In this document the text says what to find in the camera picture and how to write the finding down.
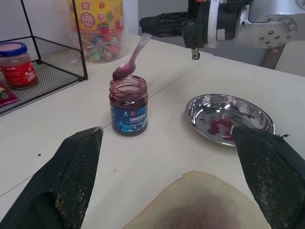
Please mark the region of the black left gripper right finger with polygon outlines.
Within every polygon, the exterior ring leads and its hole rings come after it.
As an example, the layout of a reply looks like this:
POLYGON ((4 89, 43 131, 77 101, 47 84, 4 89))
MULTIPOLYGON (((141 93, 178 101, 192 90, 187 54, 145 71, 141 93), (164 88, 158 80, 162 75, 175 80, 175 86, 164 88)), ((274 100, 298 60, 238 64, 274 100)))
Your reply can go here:
POLYGON ((305 229, 305 160, 285 136, 234 127, 247 185, 272 229, 305 229))

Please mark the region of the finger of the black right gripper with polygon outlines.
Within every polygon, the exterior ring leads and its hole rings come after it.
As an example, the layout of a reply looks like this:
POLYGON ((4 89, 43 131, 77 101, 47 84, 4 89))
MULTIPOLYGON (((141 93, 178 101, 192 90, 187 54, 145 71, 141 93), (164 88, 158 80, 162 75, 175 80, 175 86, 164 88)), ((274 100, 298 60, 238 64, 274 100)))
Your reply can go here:
POLYGON ((162 13, 140 19, 139 25, 141 27, 181 27, 187 16, 186 11, 162 13))
POLYGON ((154 37, 182 37, 183 33, 180 27, 162 27, 157 24, 144 25, 142 27, 143 33, 148 33, 154 37))

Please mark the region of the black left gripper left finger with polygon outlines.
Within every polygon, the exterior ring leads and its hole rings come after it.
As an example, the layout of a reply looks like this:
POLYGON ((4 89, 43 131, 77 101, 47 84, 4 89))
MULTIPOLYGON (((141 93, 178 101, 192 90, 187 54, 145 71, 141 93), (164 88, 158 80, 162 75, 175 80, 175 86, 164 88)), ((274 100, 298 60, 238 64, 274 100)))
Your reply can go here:
POLYGON ((30 179, 0 221, 0 229, 81 229, 102 137, 102 127, 93 127, 66 138, 30 179))

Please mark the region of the metal spoon with jam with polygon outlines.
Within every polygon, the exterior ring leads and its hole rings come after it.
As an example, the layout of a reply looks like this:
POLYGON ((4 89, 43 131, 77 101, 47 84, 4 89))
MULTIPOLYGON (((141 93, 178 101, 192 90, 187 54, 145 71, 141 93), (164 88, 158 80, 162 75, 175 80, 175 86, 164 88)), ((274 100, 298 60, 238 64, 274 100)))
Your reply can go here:
POLYGON ((147 42, 149 41, 149 39, 151 38, 151 34, 148 33, 144 33, 139 41, 139 43, 137 44, 136 48, 134 49, 129 61, 127 63, 124 63, 122 65, 120 65, 112 74, 112 78, 113 80, 120 80, 122 78, 125 78, 129 75, 131 75, 132 73, 134 73, 135 69, 136 69, 136 58, 138 56, 138 54, 142 51, 142 49, 144 48, 144 46, 147 44, 147 42))

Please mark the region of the glass jam jar blue label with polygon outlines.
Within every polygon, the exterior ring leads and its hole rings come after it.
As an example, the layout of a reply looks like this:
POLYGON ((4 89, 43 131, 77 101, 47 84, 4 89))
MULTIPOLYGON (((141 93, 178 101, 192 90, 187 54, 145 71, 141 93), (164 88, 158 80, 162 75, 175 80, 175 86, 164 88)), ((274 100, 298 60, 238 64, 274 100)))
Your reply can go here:
POLYGON ((143 133, 148 125, 147 82, 130 75, 111 80, 109 88, 112 128, 121 135, 143 133))

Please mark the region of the white bread slice with jam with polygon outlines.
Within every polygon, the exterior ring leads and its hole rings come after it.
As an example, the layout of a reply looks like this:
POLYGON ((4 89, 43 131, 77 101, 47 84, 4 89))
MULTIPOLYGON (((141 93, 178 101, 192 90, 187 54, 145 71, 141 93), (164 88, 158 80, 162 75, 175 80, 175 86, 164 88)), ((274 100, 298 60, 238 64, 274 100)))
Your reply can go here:
POLYGON ((270 229, 259 207, 220 178, 192 171, 165 188, 123 229, 270 229))

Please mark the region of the clear plastic candy tub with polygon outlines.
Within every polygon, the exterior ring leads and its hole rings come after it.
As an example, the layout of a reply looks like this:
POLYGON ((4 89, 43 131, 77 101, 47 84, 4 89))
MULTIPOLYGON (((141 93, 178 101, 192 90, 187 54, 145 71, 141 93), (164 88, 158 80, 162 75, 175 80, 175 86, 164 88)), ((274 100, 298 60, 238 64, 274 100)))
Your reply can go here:
POLYGON ((66 0, 73 30, 80 31, 84 57, 112 62, 125 55, 123 0, 66 0))

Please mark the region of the round stainless steel plate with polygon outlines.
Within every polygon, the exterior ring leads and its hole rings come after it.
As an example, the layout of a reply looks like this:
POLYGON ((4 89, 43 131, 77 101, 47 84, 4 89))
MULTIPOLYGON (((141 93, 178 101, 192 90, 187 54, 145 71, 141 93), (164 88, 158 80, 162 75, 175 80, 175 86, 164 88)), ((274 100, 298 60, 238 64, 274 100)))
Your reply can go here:
POLYGON ((201 135, 219 145, 235 147, 234 127, 261 129, 275 134, 271 117, 255 104, 225 94, 204 94, 190 100, 185 119, 201 135))

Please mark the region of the brown wooden leg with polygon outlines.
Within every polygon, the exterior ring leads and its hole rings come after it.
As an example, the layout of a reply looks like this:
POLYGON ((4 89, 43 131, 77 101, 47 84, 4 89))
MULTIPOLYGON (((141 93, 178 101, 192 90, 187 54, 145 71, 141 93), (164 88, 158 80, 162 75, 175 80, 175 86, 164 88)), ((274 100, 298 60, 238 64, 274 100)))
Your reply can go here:
POLYGON ((275 47, 275 48, 271 48, 268 53, 267 53, 267 56, 266 56, 266 59, 265 61, 263 62, 263 67, 264 68, 267 68, 267 69, 275 69, 280 57, 281 57, 281 54, 283 52, 285 48, 285 44, 283 45, 280 45, 278 47, 275 47))

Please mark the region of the purple snack packet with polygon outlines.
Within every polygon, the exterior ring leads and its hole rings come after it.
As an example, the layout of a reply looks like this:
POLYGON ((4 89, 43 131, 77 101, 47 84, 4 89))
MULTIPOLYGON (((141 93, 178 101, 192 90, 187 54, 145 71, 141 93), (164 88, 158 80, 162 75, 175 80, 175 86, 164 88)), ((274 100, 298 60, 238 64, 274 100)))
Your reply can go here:
POLYGON ((0 107, 17 102, 19 99, 0 82, 0 107))

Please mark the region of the red sauce jar blue lid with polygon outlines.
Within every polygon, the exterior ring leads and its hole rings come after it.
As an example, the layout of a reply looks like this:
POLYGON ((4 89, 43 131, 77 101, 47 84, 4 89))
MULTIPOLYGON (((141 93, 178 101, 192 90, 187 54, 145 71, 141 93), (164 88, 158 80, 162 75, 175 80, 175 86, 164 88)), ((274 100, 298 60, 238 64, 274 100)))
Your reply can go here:
POLYGON ((0 70, 11 89, 30 88, 38 82, 28 48, 22 42, 0 43, 0 70))

